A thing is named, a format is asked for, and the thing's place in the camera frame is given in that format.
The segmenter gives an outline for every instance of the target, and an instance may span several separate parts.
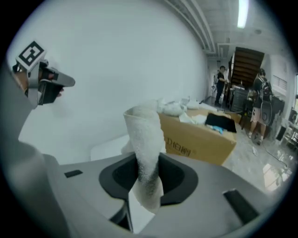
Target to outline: ceiling light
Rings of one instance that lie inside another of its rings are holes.
[[[244,28],[248,13],[248,1],[249,0],[239,0],[239,14],[238,14],[238,27]]]

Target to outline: cable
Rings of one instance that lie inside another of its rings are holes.
[[[270,102],[269,104],[270,104],[270,121],[271,121],[271,118],[272,118],[272,105],[271,105],[271,102]],[[261,111],[261,119],[263,120],[263,110],[262,110],[262,108],[263,108],[263,102],[262,102],[262,104],[261,104],[261,108],[260,108],[260,111]]]
[[[288,167],[288,165],[287,165],[285,162],[280,161],[280,160],[279,160],[278,158],[276,158],[273,154],[271,154],[271,153],[266,149],[266,147],[264,146],[263,142],[262,142],[262,145],[263,145],[264,149],[266,150],[266,152],[267,152],[268,154],[270,154],[270,155],[271,155],[274,159],[276,159],[278,162],[284,164],[286,168]]]

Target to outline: staircase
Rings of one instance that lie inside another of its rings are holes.
[[[242,81],[244,87],[252,86],[263,58],[262,52],[236,47],[231,85],[238,85]]]

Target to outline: black cloth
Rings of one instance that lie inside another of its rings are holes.
[[[273,93],[272,93],[272,90],[271,90],[270,82],[266,78],[263,78],[263,80],[268,83],[269,89],[270,89],[270,94],[272,95]],[[262,89],[262,85],[263,85],[263,83],[262,83],[260,78],[256,78],[255,81],[253,82],[253,90],[255,90],[257,92],[257,98],[256,98],[255,103],[253,105],[255,108],[261,108],[262,100],[260,99],[259,92]]]
[[[229,132],[237,132],[235,127],[235,121],[225,116],[217,116],[213,113],[209,113],[205,124],[210,126],[218,126]]]
[[[219,103],[220,96],[223,93],[224,84],[222,85],[222,84],[217,83],[216,87],[217,87],[217,94],[216,94],[215,102]]]
[[[224,74],[222,72],[219,72],[217,74],[217,78],[218,78],[217,85],[222,85],[224,87],[224,82],[222,82],[222,81],[219,80],[220,78],[224,79]]]

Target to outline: shorts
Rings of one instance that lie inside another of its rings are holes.
[[[261,109],[260,108],[254,107],[252,109],[251,121],[253,121],[253,122],[259,122],[259,123],[265,125],[265,123],[263,122],[263,120],[261,118]]]

